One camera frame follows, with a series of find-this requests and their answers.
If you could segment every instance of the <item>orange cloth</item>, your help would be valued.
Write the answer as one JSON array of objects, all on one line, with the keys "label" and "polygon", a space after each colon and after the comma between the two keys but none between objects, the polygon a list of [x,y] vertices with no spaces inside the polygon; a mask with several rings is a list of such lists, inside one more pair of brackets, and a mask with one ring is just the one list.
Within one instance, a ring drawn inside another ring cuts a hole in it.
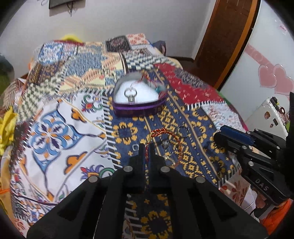
[{"label": "orange cloth", "polygon": [[272,210],[265,219],[260,221],[261,224],[267,229],[269,235],[274,232],[274,230],[283,220],[284,216],[290,209],[291,204],[292,200],[288,199],[283,206],[275,210]]}]

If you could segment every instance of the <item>screw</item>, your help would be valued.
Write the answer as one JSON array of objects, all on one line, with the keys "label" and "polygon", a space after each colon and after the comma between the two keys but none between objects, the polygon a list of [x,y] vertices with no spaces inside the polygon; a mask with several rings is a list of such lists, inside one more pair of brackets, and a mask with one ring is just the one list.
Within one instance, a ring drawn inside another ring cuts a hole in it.
[{"label": "screw", "polygon": [[97,182],[98,181],[98,177],[95,175],[92,175],[88,178],[89,182]]},{"label": "screw", "polygon": [[160,170],[161,170],[161,172],[169,172],[170,171],[169,167],[167,167],[167,166],[161,167]]},{"label": "screw", "polygon": [[125,172],[131,172],[131,171],[133,171],[133,167],[132,167],[132,166],[125,166],[125,167],[123,168],[123,170],[124,170]]},{"label": "screw", "polygon": [[198,183],[204,183],[205,182],[205,178],[202,177],[202,176],[197,176],[196,177],[196,182],[198,182]]}]

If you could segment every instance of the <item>pink heart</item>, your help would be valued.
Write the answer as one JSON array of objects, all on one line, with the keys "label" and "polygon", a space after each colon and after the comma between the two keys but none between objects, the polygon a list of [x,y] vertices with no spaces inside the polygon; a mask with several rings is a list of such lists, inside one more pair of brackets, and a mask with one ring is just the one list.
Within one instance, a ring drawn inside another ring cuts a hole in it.
[{"label": "pink heart", "polygon": [[261,87],[274,88],[277,85],[277,79],[273,72],[264,65],[258,68],[258,76]]},{"label": "pink heart", "polygon": [[289,95],[290,91],[294,90],[293,80],[290,77],[286,76],[285,69],[279,64],[275,65],[273,71],[277,79],[277,85],[275,86],[275,93]]}]

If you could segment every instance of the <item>door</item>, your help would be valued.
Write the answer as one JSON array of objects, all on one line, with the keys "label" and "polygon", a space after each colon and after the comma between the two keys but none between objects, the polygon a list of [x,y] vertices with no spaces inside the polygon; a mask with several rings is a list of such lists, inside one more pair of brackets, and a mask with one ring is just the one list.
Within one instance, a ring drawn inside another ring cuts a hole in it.
[{"label": "door", "polygon": [[219,88],[252,31],[260,0],[216,0],[190,72]]}]

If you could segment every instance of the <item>bed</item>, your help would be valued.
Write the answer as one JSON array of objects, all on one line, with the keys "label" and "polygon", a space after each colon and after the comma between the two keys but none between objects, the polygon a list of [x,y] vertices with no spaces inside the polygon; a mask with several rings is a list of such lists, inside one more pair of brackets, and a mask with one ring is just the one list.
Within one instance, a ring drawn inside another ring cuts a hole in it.
[{"label": "bed", "polygon": [[[118,118],[113,88],[138,70],[167,87],[166,107],[156,115]],[[14,143],[1,159],[0,199],[25,236],[89,176],[107,177],[127,165],[136,145],[146,144],[149,132],[161,127],[189,128],[176,167],[182,175],[205,177],[238,205],[249,187],[234,155],[213,141],[222,125],[247,130],[236,110],[177,60],[163,56],[144,34],[43,44],[34,51],[27,78],[16,79],[6,90],[1,113],[10,106],[17,123]],[[154,138],[156,153],[170,156],[176,146],[164,149],[165,139]],[[128,195],[123,238],[171,237],[166,195]]]}]

